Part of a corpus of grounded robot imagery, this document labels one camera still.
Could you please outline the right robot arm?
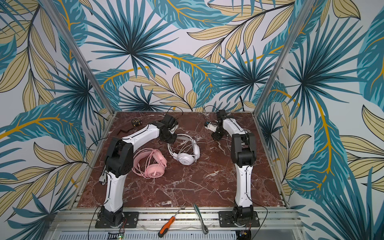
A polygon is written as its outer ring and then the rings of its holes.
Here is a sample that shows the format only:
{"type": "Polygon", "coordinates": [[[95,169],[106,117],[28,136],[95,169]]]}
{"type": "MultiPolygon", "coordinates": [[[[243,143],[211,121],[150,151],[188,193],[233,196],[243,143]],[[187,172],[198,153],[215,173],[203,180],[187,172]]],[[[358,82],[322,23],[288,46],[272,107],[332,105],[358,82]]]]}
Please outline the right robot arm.
{"type": "Polygon", "coordinates": [[[212,138],[219,141],[225,134],[231,137],[231,160],[236,169],[237,190],[232,218],[238,226],[247,225],[252,222],[254,216],[251,176],[257,159],[256,137],[244,130],[225,110],[218,110],[216,115],[217,123],[211,129],[212,138]]]}

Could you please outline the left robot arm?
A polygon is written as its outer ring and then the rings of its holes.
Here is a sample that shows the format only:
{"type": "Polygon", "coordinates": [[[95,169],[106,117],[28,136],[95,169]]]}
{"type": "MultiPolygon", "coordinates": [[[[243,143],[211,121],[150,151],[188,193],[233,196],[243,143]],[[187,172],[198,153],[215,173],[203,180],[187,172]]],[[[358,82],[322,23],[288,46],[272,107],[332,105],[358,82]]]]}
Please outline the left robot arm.
{"type": "Polygon", "coordinates": [[[177,127],[178,121],[166,114],[162,120],[152,122],[129,136],[111,140],[105,160],[107,191],[101,207],[102,220],[112,227],[123,223],[123,191],[126,177],[134,166],[135,151],[157,138],[165,143],[174,143],[177,127]]]}

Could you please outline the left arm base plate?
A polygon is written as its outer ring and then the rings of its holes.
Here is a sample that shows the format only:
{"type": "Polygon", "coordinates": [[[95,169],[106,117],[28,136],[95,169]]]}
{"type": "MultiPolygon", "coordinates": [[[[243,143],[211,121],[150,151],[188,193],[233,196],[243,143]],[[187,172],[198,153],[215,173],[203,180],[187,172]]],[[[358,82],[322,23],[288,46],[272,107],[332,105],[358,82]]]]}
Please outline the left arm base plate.
{"type": "Polygon", "coordinates": [[[139,219],[139,212],[121,212],[111,214],[102,212],[98,215],[96,229],[135,229],[139,219]]]}

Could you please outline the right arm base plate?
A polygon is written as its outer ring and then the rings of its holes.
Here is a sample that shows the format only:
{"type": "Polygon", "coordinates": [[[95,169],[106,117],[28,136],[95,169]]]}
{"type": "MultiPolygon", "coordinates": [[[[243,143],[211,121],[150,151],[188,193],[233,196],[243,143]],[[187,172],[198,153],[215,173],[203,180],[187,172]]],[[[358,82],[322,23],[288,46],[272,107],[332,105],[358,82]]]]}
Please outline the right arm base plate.
{"type": "Polygon", "coordinates": [[[256,211],[253,212],[252,217],[236,217],[233,211],[220,211],[218,214],[221,228],[259,227],[261,225],[256,211]]]}

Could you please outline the pink cat-ear headphones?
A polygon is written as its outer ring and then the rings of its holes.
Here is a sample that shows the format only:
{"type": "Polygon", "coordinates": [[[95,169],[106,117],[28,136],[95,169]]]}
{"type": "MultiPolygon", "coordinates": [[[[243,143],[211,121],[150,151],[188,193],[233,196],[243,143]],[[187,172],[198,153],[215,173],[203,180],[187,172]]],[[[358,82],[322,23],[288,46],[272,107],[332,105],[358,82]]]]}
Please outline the pink cat-ear headphones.
{"type": "Polygon", "coordinates": [[[167,163],[160,150],[145,148],[134,155],[132,171],[144,179],[160,178],[165,173],[167,163]]]}

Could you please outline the white headphones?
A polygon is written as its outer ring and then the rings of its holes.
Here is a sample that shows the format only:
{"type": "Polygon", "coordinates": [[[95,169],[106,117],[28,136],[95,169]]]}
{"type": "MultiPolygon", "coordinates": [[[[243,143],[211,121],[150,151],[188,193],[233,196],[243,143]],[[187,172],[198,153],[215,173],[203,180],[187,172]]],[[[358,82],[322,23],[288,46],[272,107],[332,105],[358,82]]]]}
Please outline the white headphones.
{"type": "Polygon", "coordinates": [[[178,151],[173,151],[172,145],[167,144],[170,155],[179,163],[185,166],[190,166],[197,162],[200,158],[200,147],[197,142],[189,135],[178,134],[177,140],[182,140],[184,145],[178,151]]]}

